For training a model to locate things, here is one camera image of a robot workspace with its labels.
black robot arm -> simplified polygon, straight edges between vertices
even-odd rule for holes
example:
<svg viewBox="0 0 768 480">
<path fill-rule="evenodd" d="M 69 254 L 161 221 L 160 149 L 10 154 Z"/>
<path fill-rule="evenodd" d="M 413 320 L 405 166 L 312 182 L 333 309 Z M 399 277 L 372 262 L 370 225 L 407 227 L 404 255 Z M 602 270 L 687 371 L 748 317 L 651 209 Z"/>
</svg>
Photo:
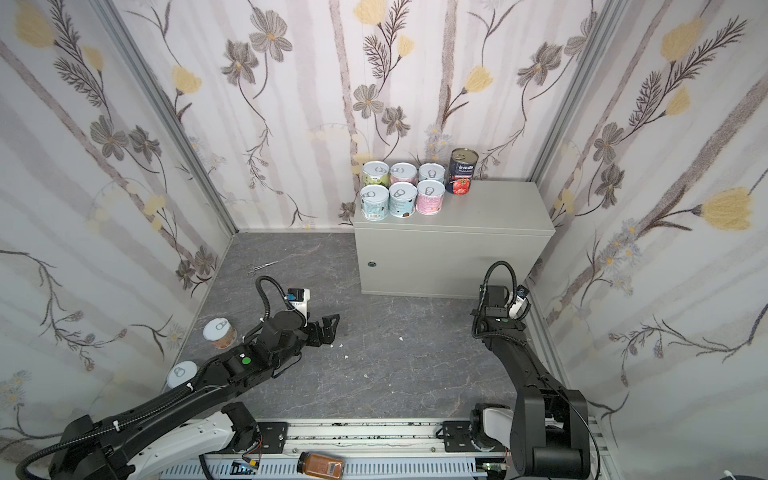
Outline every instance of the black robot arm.
<svg viewBox="0 0 768 480">
<path fill-rule="evenodd" d="M 497 266 L 509 270 L 511 289 L 488 285 Z M 581 392 L 566 389 L 556 380 L 528 345 L 526 325 L 522 322 L 530 310 L 527 295 L 528 290 L 517 285 L 515 272 L 509 263 L 498 261 L 485 274 L 480 286 L 478 308 L 472 312 L 472 336 L 482 339 L 485 346 L 501 360 L 517 392 L 515 408 L 510 415 L 509 437 L 495 439 L 509 448 L 519 475 L 588 478 L 591 433 L 585 421 L 587 401 Z M 522 301 L 526 302 L 525 310 L 511 315 L 510 311 L 519 309 Z M 489 443 L 483 417 L 490 413 L 487 409 L 497 407 L 502 406 L 478 404 L 472 412 L 472 430 L 478 445 L 483 445 L 484 440 Z M 563 424 L 562 428 L 546 426 L 545 417 L 554 417 L 556 422 Z"/>
</svg>

gray floor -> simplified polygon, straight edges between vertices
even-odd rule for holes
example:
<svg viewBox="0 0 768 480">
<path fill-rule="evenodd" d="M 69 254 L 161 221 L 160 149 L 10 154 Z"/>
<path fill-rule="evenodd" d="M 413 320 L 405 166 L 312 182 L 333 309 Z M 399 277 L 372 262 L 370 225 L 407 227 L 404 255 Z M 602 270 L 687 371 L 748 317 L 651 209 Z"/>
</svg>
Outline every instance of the gray floor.
<svg viewBox="0 0 768 480">
<path fill-rule="evenodd" d="M 260 273 L 310 288 L 311 319 L 340 313 L 341 323 L 333 348 L 306 347 L 285 375 L 239 398 L 255 417 L 466 417 L 476 402 L 515 404 L 501 363 L 470 336 L 475 301 L 362 295 L 352 233 L 238 234 L 180 359 L 220 352 L 203 339 L 210 319 L 228 318 L 239 335 L 257 324 L 247 265 L 274 260 Z M 265 290 L 274 311 L 279 297 Z"/>
</svg>

blue can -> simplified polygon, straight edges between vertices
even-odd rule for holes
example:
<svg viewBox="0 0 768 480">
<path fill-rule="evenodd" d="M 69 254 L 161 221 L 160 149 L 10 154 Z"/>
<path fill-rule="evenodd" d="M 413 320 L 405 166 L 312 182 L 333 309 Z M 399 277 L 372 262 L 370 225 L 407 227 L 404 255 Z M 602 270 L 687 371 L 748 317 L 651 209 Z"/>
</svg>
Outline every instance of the blue can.
<svg viewBox="0 0 768 480">
<path fill-rule="evenodd" d="M 419 190 L 410 182 L 397 182 L 389 188 L 389 212 L 395 217 L 410 217 Z"/>
</svg>

black bracket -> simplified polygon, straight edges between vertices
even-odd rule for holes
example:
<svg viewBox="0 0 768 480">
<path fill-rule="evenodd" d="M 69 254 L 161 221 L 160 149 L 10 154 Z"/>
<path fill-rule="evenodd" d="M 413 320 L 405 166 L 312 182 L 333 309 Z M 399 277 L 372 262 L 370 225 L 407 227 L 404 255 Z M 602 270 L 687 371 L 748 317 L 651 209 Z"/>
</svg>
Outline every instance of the black bracket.
<svg viewBox="0 0 768 480">
<path fill-rule="evenodd" d="M 448 420 L 442 423 L 442 444 L 445 451 L 454 452 L 503 452 L 504 446 L 496 441 L 490 450 L 480 449 L 472 441 L 470 423 L 461 420 Z"/>
<path fill-rule="evenodd" d="M 262 453 L 283 453 L 288 433 L 287 422 L 259 422 Z"/>
</svg>

wall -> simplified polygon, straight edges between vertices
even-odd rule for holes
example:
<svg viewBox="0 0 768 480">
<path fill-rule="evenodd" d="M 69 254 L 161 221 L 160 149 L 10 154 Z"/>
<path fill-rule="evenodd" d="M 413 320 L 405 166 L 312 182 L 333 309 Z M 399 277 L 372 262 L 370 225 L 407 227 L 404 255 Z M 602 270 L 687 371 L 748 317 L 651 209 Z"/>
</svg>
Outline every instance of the wall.
<svg viewBox="0 0 768 480">
<path fill-rule="evenodd" d="M 541 182 L 535 292 L 627 480 L 768 472 L 767 26 L 631 2 Z"/>
<path fill-rule="evenodd" d="M 280 229 L 351 225 L 370 160 L 527 179 L 603 2 L 251 3 L 116 1 L 238 226 Z"/>
<path fill-rule="evenodd" d="M 3 478 L 72 419 L 157 395 L 229 241 L 73 4 L 0 6 Z"/>
</svg>

